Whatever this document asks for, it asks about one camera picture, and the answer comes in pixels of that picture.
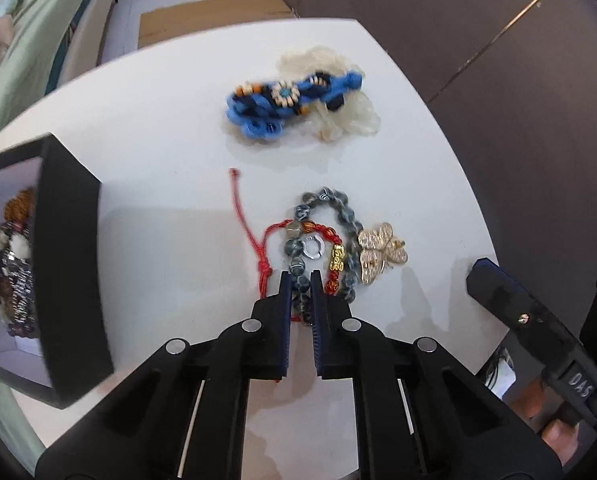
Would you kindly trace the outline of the right hand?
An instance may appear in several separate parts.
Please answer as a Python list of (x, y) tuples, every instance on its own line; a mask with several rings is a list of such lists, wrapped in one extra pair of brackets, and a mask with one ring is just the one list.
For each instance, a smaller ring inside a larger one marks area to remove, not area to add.
[(554, 414), (548, 415), (545, 406), (553, 391), (543, 384), (540, 376), (533, 379), (509, 404), (511, 410), (528, 425), (538, 430), (542, 441), (565, 466), (579, 447), (580, 424), (571, 426)]

